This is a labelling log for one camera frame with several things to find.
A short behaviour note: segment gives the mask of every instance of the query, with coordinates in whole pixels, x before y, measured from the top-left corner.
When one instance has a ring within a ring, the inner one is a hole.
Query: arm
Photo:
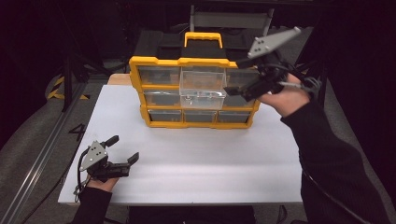
[[[111,191],[118,180],[118,178],[111,178],[105,183],[100,180],[91,180],[82,191],[80,197],[81,204],[72,223],[103,223],[110,203]]]
[[[289,81],[298,79],[290,77]],[[309,102],[304,91],[291,88],[266,94],[260,100],[273,106],[293,132],[300,163],[308,173],[303,175],[301,193],[309,222],[359,223],[346,212],[349,209],[372,223],[389,223],[379,194],[364,171],[360,153],[334,135],[316,102]]]

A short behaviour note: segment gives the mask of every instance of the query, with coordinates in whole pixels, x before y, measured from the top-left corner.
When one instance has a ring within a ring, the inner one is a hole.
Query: white table
[[[132,86],[105,85],[99,95],[59,203],[75,203],[78,158],[92,141],[118,135],[108,160],[139,152],[130,175],[113,189],[112,203],[128,205],[301,202],[301,167],[290,129],[261,105],[251,128],[150,128]]]

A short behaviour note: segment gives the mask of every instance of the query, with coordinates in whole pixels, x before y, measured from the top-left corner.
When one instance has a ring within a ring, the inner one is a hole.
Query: hand
[[[88,182],[87,187],[101,189],[101,190],[104,190],[107,192],[111,192],[113,190],[114,186],[117,184],[117,181],[119,181],[119,179],[120,179],[119,177],[110,178],[105,183],[100,180],[91,179]]]
[[[298,83],[301,81],[292,74],[288,74],[288,82]],[[284,87],[280,93],[266,93],[258,98],[266,105],[272,106],[283,118],[292,114],[303,105],[309,102],[309,95],[306,91],[294,87]]]

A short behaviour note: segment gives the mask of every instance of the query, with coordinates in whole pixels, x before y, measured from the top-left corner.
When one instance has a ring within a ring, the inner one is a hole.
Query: black sleeve
[[[301,194],[309,223],[359,223],[343,206],[371,223],[390,223],[379,193],[364,171],[361,154],[335,136],[317,103],[304,105],[282,121],[293,132],[300,163],[308,174],[303,174]]]
[[[85,188],[73,224],[103,223],[112,193],[95,188]]]

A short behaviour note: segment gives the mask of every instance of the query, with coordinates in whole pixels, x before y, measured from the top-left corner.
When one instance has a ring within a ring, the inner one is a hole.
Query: yellow organizer box
[[[258,72],[238,69],[229,61],[220,34],[187,32],[184,41],[176,35],[171,37],[174,40],[160,32],[143,32],[129,61],[146,124],[163,128],[249,128],[260,102],[229,96],[223,88],[242,87],[258,78]]]

